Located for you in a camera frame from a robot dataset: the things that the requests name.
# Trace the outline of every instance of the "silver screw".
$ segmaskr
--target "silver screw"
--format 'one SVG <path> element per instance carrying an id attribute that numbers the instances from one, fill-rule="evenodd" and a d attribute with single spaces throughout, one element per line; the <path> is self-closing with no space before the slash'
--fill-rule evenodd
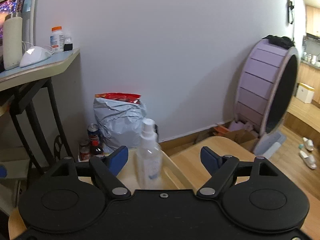
<path id="1" fill-rule="evenodd" d="M 169 197 L 169 195 L 167 193 L 161 193 L 160 194 L 160 198 L 167 198 Z"/>
<path id="2" fill-rule="evenodd" d="M 216 191 L 211 187 L 203 187 L 199 190 L 199 192 L 204 196 L 211 196 L 216 193 Z"/>
<path id="3" fill-rule="evenodd" d="M 112 190 L 112 193 L 118 196 L 122 196 L 128 193 L 128 190 L 125 187 L 116 187 Z"/>

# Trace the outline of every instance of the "wooden cabinet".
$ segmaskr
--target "wooden cabinet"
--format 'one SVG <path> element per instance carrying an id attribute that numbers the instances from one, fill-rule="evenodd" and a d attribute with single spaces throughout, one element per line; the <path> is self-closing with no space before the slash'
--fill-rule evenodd
<path id="1" fill-rule="evenodd" d="M 305 83 L 315 88 L 313 100 L 320 104 L 320 69 L 315 69 L 307 64 L 300 63 L 298 70 L 298 83 Z"/>
<path id="2" fill-rule="evenodd" d="M 306 5 L 306 30 L 320 37 L 320 9 Z"/>

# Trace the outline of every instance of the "cardboard box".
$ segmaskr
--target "cardboard box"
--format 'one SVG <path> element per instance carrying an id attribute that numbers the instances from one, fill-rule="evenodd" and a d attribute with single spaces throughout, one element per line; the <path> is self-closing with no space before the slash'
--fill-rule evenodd
<path id="1" fill-rule="evenodd" d="M 253 151 L 254 147 L 256 146 L 257 142 L 259 141 L 259 138 L 256 138 L 252 133 L 250 133 L 244 129 L 232 131 L 232 132 L 227 132 L 227 133 L 223 134 L 222 137 L 226 137 L 226 138 L 236 142 L 237 144 L 239 144 L 240 146 L 242 146 L 243 148 L 245 148 L 249 152 Z"/>

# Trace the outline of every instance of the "circular pad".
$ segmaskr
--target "circular pad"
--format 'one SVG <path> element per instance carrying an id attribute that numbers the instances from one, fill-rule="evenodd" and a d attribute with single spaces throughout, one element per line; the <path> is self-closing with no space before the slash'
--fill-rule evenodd
<path id="1" fill-rule="evenodd" d="M 43 195 L 41 202 L 51 210 L 65 210 L 78 202 L 78 194 L 68 189 L 55 189 Z"/>
<path id="2" fill-rule="evenodd" d="M 274 189 L 259 189 L 250 194 L 250 202 L 260 209 L 276 210 L 287 202 L 285 195 Z"/>
<path id="3" fill-rule="evenodd" d="M 259 176 L 228 189 L 223 209 L 238 225 L 259 232 L 300 227 L 309 211 L 306 195 L 291 181 Z"/>
<path id="4" fill-rule="evenodd" d="M 103 193 L 78 177 L 57 176 L 33 184 L 19 201 L 27 226 L 43 232 L 67 233 L 90 225 L 105 206 Z"/>

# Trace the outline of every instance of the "cable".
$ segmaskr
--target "cable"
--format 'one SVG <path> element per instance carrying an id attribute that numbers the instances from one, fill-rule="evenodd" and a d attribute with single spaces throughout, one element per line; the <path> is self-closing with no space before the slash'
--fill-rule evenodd
<path id="1" fill-rule="evenodd" d="M 52 49 L 52 50 L 48 50 L 48 49 L 47 49 L 47 51 L 51 52 L 51 55 L 55 53 L 55 49 L 54 49 L 53 47 L 51 47 L 51 46 L 49 46 L 49 45 L 44 45 L 44 47 L 49 47 L 49 48 Z"/>
<path id="2" fill-rule="evenodd" d="M 291 15 L 292 15 L 292 21 L 293 21 L 293 26 L 292 26 L 292 41 L 294 42 L 294 31 L 295 31 L 295 28 L 296 28 L 296 21 L 295 21 L 295 12 L 293 13 L 293 11 L 291 10 Z"/>
<path id="3" fill-rule="evenodd" d="M 27 48 L 26 48 L 26 45 L 24 44 L 24 42 L 22 41 L 22 46 L 24 46 L 24 52 L 26 52 Z"/>
<path id="4" fill-rule="evenodd" d="M 28 43 L 28 44 L 30 44 L 31 46 L 33 46 L 33 44 L 32 44 L 32 43 L 30 43 L 30 42 L 22 41 L 22 44 L 24 44 L 24 46 L 25 46 L 25 47 L 26 47 L 25 43 Z"/>

